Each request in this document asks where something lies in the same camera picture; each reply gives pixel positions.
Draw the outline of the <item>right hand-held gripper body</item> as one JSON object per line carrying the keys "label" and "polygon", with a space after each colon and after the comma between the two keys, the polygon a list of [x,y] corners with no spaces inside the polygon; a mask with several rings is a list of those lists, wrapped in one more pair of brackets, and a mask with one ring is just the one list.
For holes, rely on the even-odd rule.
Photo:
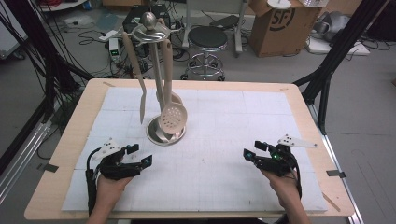
{"label": "right hand-held gripper body", "polygon": [[258,161],[254,164],[258,169],[272,172],[278,176],[289,173],[298,167],[295,156],[291,153],[292,147],[316,147],[316,143],[308,142],[297,137],[285,134],[277,141],[277,145],[268,144],[266,151],[270,153],[270,157],[256,156]]}

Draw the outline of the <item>beige perforated skimmer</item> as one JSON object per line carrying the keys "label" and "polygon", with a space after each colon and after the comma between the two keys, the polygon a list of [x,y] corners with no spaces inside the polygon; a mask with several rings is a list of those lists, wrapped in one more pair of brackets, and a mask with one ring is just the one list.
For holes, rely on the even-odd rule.
{"label": "beige perforated skimmer", "polygon": [[183,104],[172,101],[172,75],[173,75],[173,51],[169,39],[162,42],[163,66],[164,66],[164,102],[160,116],[160,127],[165,133],[180,133],[187,122],[188,113]]}

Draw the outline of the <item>beige slotted spatula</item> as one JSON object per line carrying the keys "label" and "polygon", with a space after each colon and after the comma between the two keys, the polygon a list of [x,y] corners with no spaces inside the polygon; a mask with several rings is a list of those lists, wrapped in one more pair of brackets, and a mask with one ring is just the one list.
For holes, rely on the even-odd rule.
{"label": "beige slotted spatula", "polygon": [[171,41],[168,39],[170,35],[170,29],[166,27],[163,18],[158,19],[158,23],[161,25],[161,29],[165,34],[164,41],[162,42],[162,56],[163,56],[163,66],[164,66],[164,100],[168,103],[178,103],[183,104],[181,98],[172,91],[173,85],[173,47]]}

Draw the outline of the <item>metal utensil stand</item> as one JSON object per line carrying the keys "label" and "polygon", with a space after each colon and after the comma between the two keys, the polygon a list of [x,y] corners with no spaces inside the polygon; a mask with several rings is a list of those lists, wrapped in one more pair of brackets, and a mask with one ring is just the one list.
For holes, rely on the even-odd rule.
{"label": "metal utensil stand", "polygon": [[148,44],[149,54],[153,63],[154,80],[156,86],[156,97],[160,107],[160,114],[148,122],[146,135],[148,139],[158,146],[171,146],[178,142],[185,134],[186,125],[180,133],[168,134],[160,127],[160,116],[165,106],[163,84],[164,84],[164,66],[162,56],[162,42],[165,34],[158,23],[158,19],[152,12],[145,12],[138,25],[127,33],[128,36],[138,42],[138,46]]}

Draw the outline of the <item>beige solid spatula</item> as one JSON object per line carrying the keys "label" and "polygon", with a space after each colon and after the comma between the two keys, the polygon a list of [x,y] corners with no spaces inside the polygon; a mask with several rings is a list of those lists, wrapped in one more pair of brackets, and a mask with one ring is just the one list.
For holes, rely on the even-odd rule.
{"label": "beige solid spatula", "polygon": [[140,123],[143,123],[144,117],[145,117],[145,106],[146,106],[146,95],[147,95],[147,89],[146,89],[146,85],[144,83],[142,74],[141,74],[141,70],[140,70],[140,66],[139,66],[139,62],[136,58],[136,54],[134,51],[134,45],[133,42],[131,40],[131,38],[128,36],[128,34],[126,32],[122,33],[122,40],[123,40],[123,44],[124,47],[126,48],[127,54],[128,54],[128,58],[130,60],[130,63],[134,69],[135,75],[137,77],[138,83],[141,87],[142,90],[142,95],[141,95],[141,99],[140,99],[140,106],[139,106],[139,113],[140,113]]}

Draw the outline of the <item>brown tape strip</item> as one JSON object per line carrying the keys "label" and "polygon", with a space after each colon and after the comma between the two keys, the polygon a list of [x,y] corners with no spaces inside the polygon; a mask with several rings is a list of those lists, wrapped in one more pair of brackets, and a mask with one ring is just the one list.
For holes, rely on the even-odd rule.
{"label": "brown tape strip", "polygon": [[329,196],[327,196],[324,192],[322,192],[322,196],[337,212],[341,212],[340,207],[335,202],[333,202]]}

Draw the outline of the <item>white device green display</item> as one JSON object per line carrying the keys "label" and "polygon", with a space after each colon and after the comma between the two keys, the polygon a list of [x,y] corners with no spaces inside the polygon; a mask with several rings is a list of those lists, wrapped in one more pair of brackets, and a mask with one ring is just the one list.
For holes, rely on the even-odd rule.
{"label": "white device green display", "polygon": [[120,46],[117,38],[110,38],[108,42],[109,55],[112,61],[117,62],[120,59]]}

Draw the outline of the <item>cardboard box round logo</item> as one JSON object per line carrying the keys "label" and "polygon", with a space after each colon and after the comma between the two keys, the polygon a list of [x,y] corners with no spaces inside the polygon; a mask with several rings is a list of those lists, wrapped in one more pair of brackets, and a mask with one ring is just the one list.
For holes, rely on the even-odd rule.
{"label": "cardboard box round logo", "polygon": [[258,57],[297,54],[313,29],[321,7],[305,7],[289,0],[286,9],[270,7],[268,0],[249,0],[255,13],[249,45]]}

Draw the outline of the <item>black round stool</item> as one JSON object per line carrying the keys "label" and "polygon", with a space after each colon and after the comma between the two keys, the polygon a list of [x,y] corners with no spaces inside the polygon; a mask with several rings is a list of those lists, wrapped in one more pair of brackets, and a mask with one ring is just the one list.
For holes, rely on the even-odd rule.
{"label": "black round stool", "polygon": [[194,74],[203,79],[217,76],[218,81],[224,81],[223,63],[214,52],[226,49],[227,35],[218,27],[199,26],[189,31],[188,43],[200,52],[189,59],[185,73],[180,79],[187,80],[189,74]]}

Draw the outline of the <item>black flat device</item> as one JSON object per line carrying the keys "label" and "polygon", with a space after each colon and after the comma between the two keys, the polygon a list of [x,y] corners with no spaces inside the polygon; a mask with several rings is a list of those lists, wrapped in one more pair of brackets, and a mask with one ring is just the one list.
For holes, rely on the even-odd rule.
{"label": "black flat device", "polygon": [[212,21],[209,23],[210,26],[218,27],[222,30],[227,30],[235,27],[238,24],[239,18],[235,15],[230,15],[225,18]]}

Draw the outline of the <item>black computer tower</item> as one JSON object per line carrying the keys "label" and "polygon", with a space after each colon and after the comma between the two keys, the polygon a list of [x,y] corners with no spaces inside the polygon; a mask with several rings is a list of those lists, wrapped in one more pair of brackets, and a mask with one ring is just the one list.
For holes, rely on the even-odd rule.
{"label": "black computer tower", "polygon": [[170,27],[170,16],[165,4],[156,4],[153,6],[133,5],[127,14],[126,19],[123,21],[123,30],[126,33],[131,33],[132,30],[140,22],[140,18],[145,12],[152,12],[157,19],[163,18],[165,25]]}

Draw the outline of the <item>grey machine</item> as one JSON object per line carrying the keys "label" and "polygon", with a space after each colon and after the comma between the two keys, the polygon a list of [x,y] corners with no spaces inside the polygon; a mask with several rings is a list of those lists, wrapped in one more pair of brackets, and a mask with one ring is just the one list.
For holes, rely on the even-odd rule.
{"label": "grey machine", "polygon": [[333,42],[346,28],[349,20],[347,15],[339,11],[324,12],[317,18],[311,33],[327,42]]}

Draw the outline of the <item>white round disc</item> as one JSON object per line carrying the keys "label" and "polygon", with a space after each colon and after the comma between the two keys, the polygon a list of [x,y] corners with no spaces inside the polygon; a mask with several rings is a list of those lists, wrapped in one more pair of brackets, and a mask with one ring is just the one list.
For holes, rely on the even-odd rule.
{"label": "white round disc", "polygon": [[288,9],[291,7],[290,0],[267,0],[267,5],[275,9]]}

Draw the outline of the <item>grey cabinet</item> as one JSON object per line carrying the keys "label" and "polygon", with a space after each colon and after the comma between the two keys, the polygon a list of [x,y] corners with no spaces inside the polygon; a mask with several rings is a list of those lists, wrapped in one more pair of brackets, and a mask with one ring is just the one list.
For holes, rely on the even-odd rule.
{"label": "grey cabinet", "polygon": [[[9,16],[12,26],[16,29],[17,33],[21,35],[23,40],[27,39],[26,33],[23,31],[18,21],[13,15]],[[0,22],[0,60],[6,59],[11,55],[16,48],[19,46],[17,39],[11,34],[11,32]]]}

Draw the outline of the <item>black frame post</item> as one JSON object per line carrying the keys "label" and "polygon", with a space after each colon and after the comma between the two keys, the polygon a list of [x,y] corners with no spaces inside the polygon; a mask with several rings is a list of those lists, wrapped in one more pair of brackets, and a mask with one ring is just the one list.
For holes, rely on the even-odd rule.
{"label": "black frame post", "polygon": [[340,52],[333,49],[314,72],[294,81],[298,87],[306,84],[302,96],[307,105],[313,105],[317,96],[320,95],[317,125],[322,133],[326,133],[326,114],[332,76],[347,56],[348,50],[361,37],[365,28],[387,1],[361,0],[346,28],[334,43],[336,47],[342,47],[345,51]]}
{"label": "black frame post", "polygon": [[92,79],[93,76],[69,63],[59,54],[28,0],[4,0],[4,2],[44,60],[43,67],[40,67],[34,59],[31,62],[36,71],[46,79],[43,107],[44,120],[48,120],[54,112],[57,92],[71,94],[78,89],[79,85],[72,78],[72,73],[86,80]]}

